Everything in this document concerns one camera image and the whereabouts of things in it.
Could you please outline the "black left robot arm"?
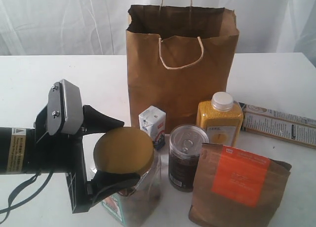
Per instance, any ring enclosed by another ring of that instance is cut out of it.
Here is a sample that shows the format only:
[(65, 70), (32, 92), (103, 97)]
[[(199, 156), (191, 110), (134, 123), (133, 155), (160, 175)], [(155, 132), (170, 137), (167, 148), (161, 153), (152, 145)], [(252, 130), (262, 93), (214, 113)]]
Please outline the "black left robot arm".
[(30, 174), (31, 178), (18, 185), (9, 195), (7, 207), (12, 210), (35, 198), (48, 184), (54, 173), (66, 175), (72, 213), (84, 213), (106, 197), (135, 186), (140, 180), (137, 173), (114, 174), (98, 170), (92, 180), (87, 180), (83, 152), (83, 136), (107, 134), (124, 122), (83, 106), (83, 124), (74, 135), (57, 131), (48, 133), (47, 109), (35, 121), (35, 127), (0, 129), (0, 173)]

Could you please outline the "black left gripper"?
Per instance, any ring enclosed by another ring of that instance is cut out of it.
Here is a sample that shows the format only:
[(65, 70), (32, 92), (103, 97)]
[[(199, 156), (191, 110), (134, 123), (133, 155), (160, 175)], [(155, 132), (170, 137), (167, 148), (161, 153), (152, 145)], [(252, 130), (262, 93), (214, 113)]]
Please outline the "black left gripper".
[[(100, 113), (90, 105), (83, 106), (82, 134), (48, 132), (47, 107), (38, 114), (35, 127), (27, 129), (23, 158), (24, 174), (53, 173), (66, 174), (72, 213), (85, 213), (108, 196), (135, 186), (140, 175), (137, 173), (115, 174), (98, 170), (89, 182), (83, 154), (82, 135), (107, 133), (121, 128), (124, 122)], [(87, 183), (91, 190), (88, 193)]]

